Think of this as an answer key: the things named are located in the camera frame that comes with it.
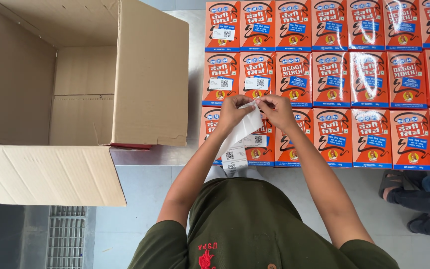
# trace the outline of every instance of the white paper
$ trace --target white paper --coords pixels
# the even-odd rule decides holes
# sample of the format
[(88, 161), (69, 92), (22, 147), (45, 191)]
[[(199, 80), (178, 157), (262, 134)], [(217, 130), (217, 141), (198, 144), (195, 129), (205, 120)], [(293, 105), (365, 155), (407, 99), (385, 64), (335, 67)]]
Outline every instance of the white paper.
[(244, 146), (268, 146), (266, 134), (249, 134), (243, 138)]
[(233, 80), (223, 78), (211, 78), (209, 89), (232, 90)]
[(214, 28), (213, 39), (235, 40), (235, 30)]
[(260, 117), (260, 109), (258, 108), (256, 101), (242, 105), (239, 109), (249, 106), (255, 106), (255, 109), (245, 115), (245, 117), (243, 117), (243, 119), (235, 126), (235, 128), (233, 128), (233, 131), (222, 143), (220, 150), (218, 150), (215, 160), (222, 156), (222, 154), (224, 154), (233, 144), (237, 143), (247, 135), (260, 129), (261, 126), (263, 126)]
[(268, 90), (268, 78), (247, 77), (245, 79), (245, 89)]
[(247, 175), (247, 154), (242, 140), (236, 142), (222, 154), (222, 167), (229, 178), (232, 178), (235, 174), (239, 177)]

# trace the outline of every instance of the qr code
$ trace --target qr code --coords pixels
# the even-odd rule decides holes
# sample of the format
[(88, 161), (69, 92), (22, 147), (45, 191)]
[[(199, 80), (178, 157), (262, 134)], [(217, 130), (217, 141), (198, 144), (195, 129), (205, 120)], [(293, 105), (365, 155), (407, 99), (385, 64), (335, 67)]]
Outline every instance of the qr code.
[(263, 137), (261, 135), (255, 136), (255, 144), (262, 144), (263, 143)]
[(225, 156), (227, 160), (233, 160), (235, 159), (235, 156), (233, 156), (233, 151), (227, 151), (225, 152)]

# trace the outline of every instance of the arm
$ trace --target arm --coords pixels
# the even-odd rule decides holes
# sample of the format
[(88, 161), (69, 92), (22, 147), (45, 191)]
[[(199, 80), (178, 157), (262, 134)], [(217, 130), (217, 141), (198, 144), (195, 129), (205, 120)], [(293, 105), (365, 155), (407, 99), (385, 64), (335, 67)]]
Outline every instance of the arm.
[(237, 109), (250, 101), (246, 96), (236, 95), (225, 99), (220, 112), (220, 119), (214, 132), (190, 158), (163, 201), (157, 222), (174, 220), (187, 228), (187, 217), (195, 202), (200, 189), (215, 160), (225, 138), (245, 115), (252, 112), (254, 107)]
[[(272, 103), (275, 110), (272, 111), (263, 101)], [(308, 190), (333, 245), (340, 248), (353, 239), (373, 243), (338, 177), (296, 123), (289, 100), (267, 95), (257, 103), (268, 119), (284, 131), (295, 146)]]

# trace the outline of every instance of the hand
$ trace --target hand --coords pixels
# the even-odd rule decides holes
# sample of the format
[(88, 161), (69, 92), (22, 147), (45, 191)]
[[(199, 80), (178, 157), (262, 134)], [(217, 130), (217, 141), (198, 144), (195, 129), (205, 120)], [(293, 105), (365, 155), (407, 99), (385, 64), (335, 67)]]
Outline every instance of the hand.
[(220, 111), (220, 119), (215, 130), (221, 130), (229, 135), (233, 128), (247, 115), (255, 109), (255, 106), (249, 106), (238, 109), (244, 104), (252, 102), (253, 99), (245, 95), (234, 95), (225, 98)]
[[(267, 103), (273, 104), (275, 110), (272, 110)], [(293, 110), (291, 109), (291, 103), (288, 98), (269, 94), (260, 97), (257, 100), (257, 105), (261, 110), (263, 110), (270, 122), (283, 132), (286, 133), (288, 129), (297, 126), (296, 119), (293, 116)]]

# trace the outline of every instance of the red box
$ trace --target red box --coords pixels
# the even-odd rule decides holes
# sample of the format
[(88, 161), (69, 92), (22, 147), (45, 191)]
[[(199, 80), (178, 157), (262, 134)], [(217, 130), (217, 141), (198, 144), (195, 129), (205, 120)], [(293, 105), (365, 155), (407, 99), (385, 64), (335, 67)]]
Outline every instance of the red box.
[[(267, 94), (275, 93), (276, 52), (241, 52), (240, 94), (258, 99)], [(258, 87), (256, 79), (266, 78), (263, 87)]]
[(389, 107), (386, 52), (350, 52), (351, 107)]
[(276, 1), (276, 51), (311, 51), (311, 0)]
[[(293, 109), (293, 117), (295, 117), (298, 126), (313, 143), (313, 109)], [(290, 141), (290, 138), (278, 128), (276, 128), (275, 137), (275, 166), (301, 167), (295, 146)]]
[(349, 50), (384, 51), (384, 1), (357, 0), (349, 3)]
[(389, 107), (427, 108), (423, 52), (388, 52)]
[[(204, 65), (202, 106), (220, 107), (226, 96), (238, 94), (240, 53), (205, 53)], [(228, 80), (225, 83), (231, 87), (210, 86), (213, 81), (220, 80)]]
[[(198, 138), (198, 147), (200, 147), (205, 140), (215, 130), (218, 119), (220, 118), (220, 108), (215, 107), (202, 107), (202, 117), (200, 120), (200, 135)], [(214, 161), (214, 165), (222, 165), (222, 158)]]
[(265, 113), (260, 111), (263, 126), (252, 135), (266, 135), (267, 146), (246, 146), (245, 152), (249, 166), (275, 166), (275, 126), (267, 119)]
[(242, 1), (240, 51), (275, 51), (275, 1)]
[(346, 0), (312, 0), (312, 50), (347, 51)]
[(313, 106), (351, 107), (348, 52), (313, 52)]
[(275, 93), (290, 99), (292, 107), (312, 107), (312, 54), (278, 52)]
[(419, 1), (385, 0), (383, 10), (386, 50), (421, 52)]
[(353, 167), (351, 110), (314, 108), (314, 146), (331, 167)]
[(427, 110), (391, 110), (393, 168), (430, 170), (430, 124)]
[(240, 1), (207, 2), (205, 14), (205, 52), (239, 52)]
[(353, 167), (392, 169), (389, 110), (351, 109)]

